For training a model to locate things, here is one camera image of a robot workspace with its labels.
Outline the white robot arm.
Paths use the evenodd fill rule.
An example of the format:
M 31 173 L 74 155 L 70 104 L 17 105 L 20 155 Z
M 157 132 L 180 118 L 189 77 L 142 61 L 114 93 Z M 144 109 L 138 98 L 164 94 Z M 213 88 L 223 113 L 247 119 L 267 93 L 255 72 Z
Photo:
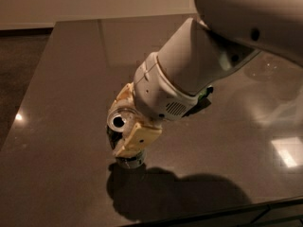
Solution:
M 137 68 L 107 117 L 113 154 L 134 158 L 159 137 L 165 120 L 199 110 L 212 82 L 266 51 L 303 63 L 303 0 L 195 0 L 187 19 Z

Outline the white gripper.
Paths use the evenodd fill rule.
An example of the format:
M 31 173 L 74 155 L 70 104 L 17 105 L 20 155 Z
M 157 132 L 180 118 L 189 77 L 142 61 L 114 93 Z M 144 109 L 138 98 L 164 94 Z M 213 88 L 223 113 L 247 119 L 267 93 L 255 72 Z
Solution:
M 204 109 L 205 98 L 198 97 L 199 94 L 189 96 L 176 89 L 163 73 L 157 61 L 157 53 L 153 52 L 135 71 L 134 83 L 127 83 L 116 96 L 108 115 L 136 114 L 138 110 L 154 120 L 174 121 Z M 130 133 L 118 141 L 113 154 L 117 158 L 132 158 L 161 133 L 161 129 L 137 122 Z

